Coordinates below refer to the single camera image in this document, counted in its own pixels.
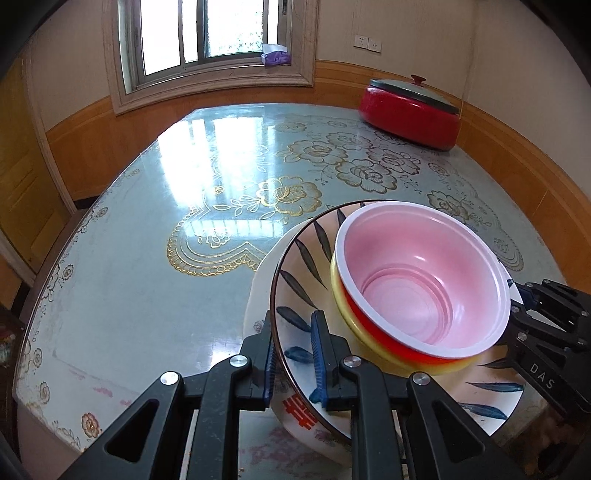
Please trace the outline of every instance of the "ceramic plate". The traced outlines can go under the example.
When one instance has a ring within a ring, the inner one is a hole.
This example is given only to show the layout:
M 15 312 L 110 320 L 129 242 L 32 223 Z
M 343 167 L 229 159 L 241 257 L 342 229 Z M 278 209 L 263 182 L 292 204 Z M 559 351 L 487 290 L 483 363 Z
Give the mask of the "ceramic plate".
M 261 331 L 269 308 L 269 294 L 277 264 L 285 248 L 305 224 L 306 222 L 302 222 L 289 230 L 267 253 L 256 269 L 244 314 L 244 337 Z M 308 409 L 299 409 L 298 405 L 304 405 L 303 400 L 278 366 L 271 399 L 271 408 L 277 419 L 294 438 L 307 447 L 341 465 L 351 466 L 351 445 L 339 440 Z
M 364 205 L 360 202 L 335 207 L 308 221 L 287 245 L 271 285 L 275 346 L 290 388 L 297 394 L 287 404 L 283 402 L 283 406 L 288 413 L 296 411 L 303 418 L 302 423 L 311 414 L 314 423 L 322 424 L 339 443 L 350 439 L 348 413 L 329 413 L 314 402 L 313 396 L 310 399 L 316 388 L 310 343 L 312 312 L 324 310 L 330 332 L 345 337 L 353 353 L 373 361 L 384 371 L 391 370 L 389 364 L 361 344 L 349 330 L 330 291 L 330 260 L 337 231 L 348 215 Z M 521 302 L 517 287 L 505 273 L 511 298 Z M 504 368 L 505 352 L 506 347 L 494 346 L 482 353 L 472 366 L 436 377 L 487 434 L 505 423 L 524 389 L 525 381 L 514 370 Z

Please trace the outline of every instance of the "white wall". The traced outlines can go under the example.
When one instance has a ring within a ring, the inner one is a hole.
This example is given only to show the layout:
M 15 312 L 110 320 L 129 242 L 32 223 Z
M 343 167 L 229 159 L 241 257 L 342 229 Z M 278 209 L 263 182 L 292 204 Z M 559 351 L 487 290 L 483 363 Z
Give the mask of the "white wall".
M 471 57 L 475 0 L 320 0 L 317 58 L 404 76 L 461 97 Z M 382 53 L 353 47 L 355 35 Z
M 69 0 L 33 38 L 46 129 L 109 94 L 101 9 L 102 0 Z M 355 34 L 381 40 L 382 53 L 353 48 Z M 317 58 L 419 74 L 465 95 L 540 147 L 591 197 L 591 87 L 519 0 L 320 0 Z
M 102 0 L 69 0 L 31 39 L 33 88 L 46 130 L 107 96 Z
M 480 1 L 466 100 L 542 149 L 591 198 L 591 87 L 520 1 Z

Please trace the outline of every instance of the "bowl rim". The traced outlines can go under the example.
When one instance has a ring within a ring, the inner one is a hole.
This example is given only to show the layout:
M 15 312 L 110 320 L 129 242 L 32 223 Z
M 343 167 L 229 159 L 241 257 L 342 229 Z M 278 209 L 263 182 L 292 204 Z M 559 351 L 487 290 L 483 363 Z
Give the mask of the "bowl rim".
M 279 281 L 281 267 L 285 261 L 287 252 L 293 247 L 296 242 L 296 239 L 304 232 L 310 225 L 312 225 L 315 221 L 318 221 L 320 218 L 324 217 L 325 215 L 329 215 L 338 209 L 348 207 L 350 205 L 359 205 L 359 209 L 369 205 L 372 205 L 375 202 L 393 202 L 394 200 L 376 200 L 376 199 L 363 199 L 363 200 L 355 200 L 351 202 L 341 203 L 340 205 L 332 206 L 328 210 L 324 212 L 320 212 L 318 215 L 314 215 L 313 217 L 305 220 L 302 222 L 300 230 L 294 235 L 294 237 L 290 240 L 290 242 L 285 246 L 285 250 L 281 254 L 280 260 L 277 262 L 277 266 L 275 267 L 275 273 L 273 273 L 273 280 L 271 281 L 271 289 L 269 291 L 269 314 L 271 316 L 271 336 L 273 338 L 273 345 L 275 346 L 275 351 L 277 351 L 277 359 L 279 365 L 281 365 L 281 369 L 285 373 L 287 377 L 287 381 L 291 384 L 294 391 L 297 395 L 302 399 L 304 404 L 307 408 L 312 412 L 312 415 L 316 420 L 318 420 L 329 432 L 335 435 L 341 442 L 345 442 L 347 444 L 351 443 L 351 439 L 347 437 L 344 433 L 342 433 L 339 429 L 337 429 L 334 425 L 331 424 L 326 418 L 324 418 L 320 413 L 316 411 L 316 407 L 312 405 L 308 397 L 302 392 L 302 389 L 298 385 L 296 379 L 294 378 L 293 373 L 287 363 L 285 358 L 285 353 L 283 352 L 281 346 L 281 339 L 279 337 L 279 331 L 277 330 L 277 310 L 276 310 L 276 302 L 275 297 L 277 296 L 277 283 Z
M 370 304 L 365 300 L 362 293 L 359 291 L 353 277 L 351 276 L 349 269 L 347 268 L 347 261 L 345 258 L 345 238 L 351 226 L 360 218 L 367 215 L 369 212 L 375 209 L 396 209 L 400 206 L 410 208 L 411 210 L 420 211 L 421 213 L 428 213 L 431 216 L 436 217 L 442 223 L 448 226 L 459 226 L 460 231 L 463 233 L 464 238 L 471 241 L 477 252 L 480 254 L 482 259 L 487 263 L 490 272 L 493 275 L 496 285 L 496 295 L 499 300 L 499 308 L 496 313 L 495 323 L 496 328 L 489 331 L 487 336 L 476 342 L 474 345 L 461 348 L 448 348 L 437 345 L 431 345 L 424 343 L 416 338 L 404 333 L 392 324 L 388 323 Z M 420 205 L 412 202 L 400 202 L 400 201 L 389 201 L 389 202 L 375 202 L 371 205 L 366 205 L 349 215 L 343 225 L 339 228 L 339 231 L 335 240 L 335 256 L 336 265 L 339 271 L 340 279 L 357 306 L 365 313 L 370 321 L 376 324 L 383 332 L 393 337 L 396 341 L 410 347 L 421 353 L 427 355 L 437 356 L 439 358 L 447 359 L 460 359 L 469 356 L 479 355 L 491 346 L 493 346 L 498 339 L 501 337 L 509 320 L 509 309 L 511 307 L 509 288 L 506 286 L 505 277 L 499 267 L 499 261 L 496 255 L 491 249 L 484 243 L 484 241 L 477 236 L 472 230 L 466 225 L 459 222 L 455 218 L 443 213 L 437 209 Z
M 397 356 L 393 351 L 390 350 L 385 344 L 383 344 L 373 333 L 368 330 L 361 321 L 361 319 L 353 311 L 353 307 L 349 304 L 347 298 L 347 291 L 343 285 L 342 280 L 339 277 L 337 270 L 335 257 L 330 262 L 330 286 L 335 303 L 339 309 L 340 315 L 343 320 L 355 336 L 364 343 L 368 348 L 373 350 L 382 359 L 390 362 L 401 369 L 408 372 L 424 371 L 431 376 L 447 375 L 478 361 L 478 357 L 468 357 L 463 359 L 447 360 L 445 363 L 423 363 L 419 360 L 412 360 L 404 357 L 403 355 Z

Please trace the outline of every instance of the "window frame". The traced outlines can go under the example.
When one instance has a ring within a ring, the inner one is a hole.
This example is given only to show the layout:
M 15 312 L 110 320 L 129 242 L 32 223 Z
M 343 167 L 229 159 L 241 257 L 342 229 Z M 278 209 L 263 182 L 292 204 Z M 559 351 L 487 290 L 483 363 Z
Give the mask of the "window frame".
M 237 59 L 255 59 L 261 56 L 262 51 L 252 51 L 244 53 L 234 53 L 230 55 L 223 55 L 217 57 L 208 57 L 206 55 L 207 44 L 207 0 L 197 0 L 197 60 L 186 62 L 184 58 L 184 44 L 183 44 L 183 0 L 177 0 L 177 15 L 178 15 L 178 47 L 180 64 L 174 67 L 169 67 L 165 70 L 159 70 L 154 73 L 146 75 L 144 65 L 144 44 L 142 38 L 142 22 L 141 22 L 141 0 L 125 0 L 126 16 L 129 22 L 125 25 L 127 33 L 134 35 L 133 40 L 127 42 L 127 50 L 130 58 L 130 70 L 132 72 L 131 90 L 153 85 L 162 81 L 177 78 L 179 76 L 198 71 L 201 65 L 206 63 L 213 63 L 226 60 Z M 268 7 L 269 0 L 263 0 L 263 22 L 262 22 L 262 42 L 266 43 L 268 38 Z
M 138 51 L 128 38 L 128 33 L 134 32 L 130 29 L 132 24 L 129 2 L 103 0 L 105 63 L 115 114 L 179 96 L 213 90 L 249 86 L 313 86 L 319 0 L 287 2 L 288 12 L 292 13 L 291 18 L 287 19 L 287 25 L 284 22 L 280 28 L 285 28 L 286 43 L 291 53 L 290 65 L 265 67 L 260 53 L 238 53 L 209 59 L 203 54 L 201 62 L 191 62 L 190 67 L 181 62 L 180 66 L 145 76 L 147 83 L 140 85 L 139 80 L 142 78 L 133 68 Z M 199 0 L 199 4 L 203 5 L 204 2 Z M 265 8 L 268 9 L 268 0 L 264 1 Z M 267 18 L 267 12 L 264 11 L 264 22 Z M 263 32 L 266 36 L 267 29 L 264 28 Z M 182 35 L 182 25 L 179 25 L 179 35 Z M 198 49 L 198 55 L 201 56 L 204 45 L 199 46 L 199 36 Z

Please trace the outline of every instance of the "gold floral pattern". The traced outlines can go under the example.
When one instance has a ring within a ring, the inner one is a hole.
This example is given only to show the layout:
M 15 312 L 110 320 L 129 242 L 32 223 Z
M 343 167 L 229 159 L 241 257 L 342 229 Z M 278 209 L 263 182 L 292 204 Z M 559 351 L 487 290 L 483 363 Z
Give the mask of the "gold floral pattern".
M 22 349 L 20 376 L 23 376 L 29 371 L 31 363 L 31 342 L 29 339 L 25 340 L 25 346 Z
M 51 422 L 51 429 L 73 449 L 76 449 L 78 452 L 82 451 L 80 437 L 78 435 L 75 435 L 72 429 L 60 427 L 60 422 L 58 420 L 54 420 Z
M 370 160 L 345 161 L 336 166 L 337 178 L 366 192 L 386 193 L 396 189 L 396 178 L 387 168 Z
M 442 177 L 448 177 L 449 172 L 443 168 L 441 165 L 437 165 L 436 163 L 429 162 L 429 168 L 434 171 L 437 175 L 441 175 Z
M 40 348 L 35 348 L 33 352 L 33 365 L 35 368 L 39 368 L 41 363 L 43 363 L 43 352 L 41 352 Z
M 370 160 L 381 166 L 398 173 L 416 175 L 419 171 L 421 161 L 405 152 L 393 152 L 387 148 L 370 148 L 368 151 Z
M 257 320 L 252 327 L 254 328 L 254 331 L 256 333 L 261 333 L 262 332 L 262 325 L 263 325 L 262 320 Z
M 384 140 L 389 144 L 408 145 L 408 142 L 404 141 L 402 138 L 396 137 L 395 135 L 389 134 L 387 132 L 382 132 L 381 130 L 374 130 L 374 134 L 380 140 Z
M 35 418 L 41 420 L 42 423 L 44 423 L 45 425 L 47 425 L 47 419 L 45 417 L 45 414 L 43 413 L 43 409 L 39 405 L 39 402 L 37 402 L 37 401 L 27 402 L 25 404 L 25 408 L 29 412 L 31 412 Z
M 248 201 L 250 204 L 247 206 L 246 211 L 251 212 L 253 208 L 256 211 L 261 204 L 261 199 L 252 196 L 249 198 Z M 234 208 L 234 215 L 238 216 L 245 210 L 245 204 L 238 200 L 235 203 L 237 205 L 234 205 L 234 203 L 232 205 L 214 205 L 213 208 L 219 211 Z M 199 243 L 200 236 L 198 235 L 196 238 L 194 235 L 193 225 L 198 225 L 199 220 L 210 211 L 210 207 L 205 202 L 203 207 L 192 207 L 189 213 L 174 228 L 170 234 L 166 248 L 170 265 L 179 272 L 196 277 L 214 277 L 230 272 L 241 265 L 256 270 L 266 252 L 255 247 L 248 241 L 242 242 L 235 247 L 229 245 L 229 249 L 218 252 L 215 255 L 199 252 L 197 246 L 192 243 L 195 241 Z M 267 214 L 269 213 L 272 215 L 276 212 L 273 209 L 267 212 Z
M 280 151 L 277 156 L 283 157 L 288 163 L 308 160 L 312 163 L 336 165 L 348 158 L 347 152 L 342 148 L 321 141 L 298 140 L 287 148 L 289 150 Z
M 331 127 L 335 127 L 335 128 L 346 128 L 347 127 L 347 124 L 345 122 L 339 122 L 338 120 L 329 120 L 326 123 L 329 124 Z
M 49 398 L 49 386 L 46 382 L 41 382 L 41 385 L 39 385 L 39 401 L 43 404 L 47 404 L 49 403 Z
M 286 134 L 303 132 L 305 129 L 306 125 L 300 122 L 284 122 L 275 126 L 275 130 Z
M 465 224 L 470 218 L 470 214 L 462 205 L 462 202 L 451 195 L 433 190 L 427 194 L 427 198 L 433 208 L 454 217 L 456 220 L 460 220 L 461 223 Z
M 68 278 L 70 278 L 72 276 L 73 273 L 74 273 L 74 265 L 70 264 L 66 268 L 64 268 L 64 271 L 61 274 L 61 279 L 63 281 L 66 281 Z
M 203 237 L 200 236 L 197 241 L 202 244 Z M 215 229 L 210 235 L 205 237 L 205 243 L 211 248 L 220 248 L 230 241 L 230 235 L 224 230 Z
M 342 147 L 345 150 L 365 150 L 372 147 L 369 139 L 349 132 L 328 134 L 326 135 L 326 139 L 329 144 L 335 147 Z
M 96 417 L 88 412 L 82 415 L 82 430 L 87 437 L 97 438 L 100 434 L 100 425 Z
M 504 239 L 495 238 L 493 241 L 496 256 L 501 260 L 503 265 L 510 270 L 516 272 L 523 270 L 523 257 L 521 256 L 521 252 L 517 248 L 517 245 L 515 245 L 515 242 L 503 230 L 501 230 L 501 232 L 506 235 L 506 237 Z
M 314 212 L 322 202 L 322 192 L 310 181 L 301 177 L 283 176 L 259 184 L 256 196 L 265 207 L 290 216 Z

